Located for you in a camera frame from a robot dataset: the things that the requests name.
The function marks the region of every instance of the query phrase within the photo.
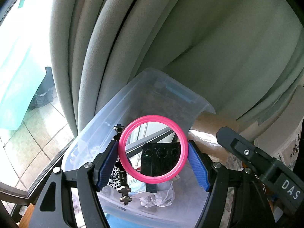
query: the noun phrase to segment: blue textured grip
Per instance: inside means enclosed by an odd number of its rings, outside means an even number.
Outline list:
[[[197,182],[204,188],[204,190],[208,191],[210,183],[206,168],[191,143],[188,143],[188,161],[192,167]]]
[[[107,186],[117,158],[118,158],[118,142],[116,142],[113,145],[111,151],[109,152],[107,158],[104,161],[103,166],[100,168],[99,179],[96,184],[99,187],[99,189],[102,189],[103,187]]]

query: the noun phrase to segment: curtain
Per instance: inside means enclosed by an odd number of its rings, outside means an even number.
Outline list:
[[[304,69],[303,27],[285,0],[54,0],[50,38],[75,136],[147,67],[244,128],[286,105]]]

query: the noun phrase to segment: crumpled plastic bag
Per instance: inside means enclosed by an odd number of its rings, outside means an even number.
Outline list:
[[[172,181],[157,184],[157,193],[147,197],[139,198],[141,205],[144,207],[166,207],[170,206],[175,199],[175,193]]]

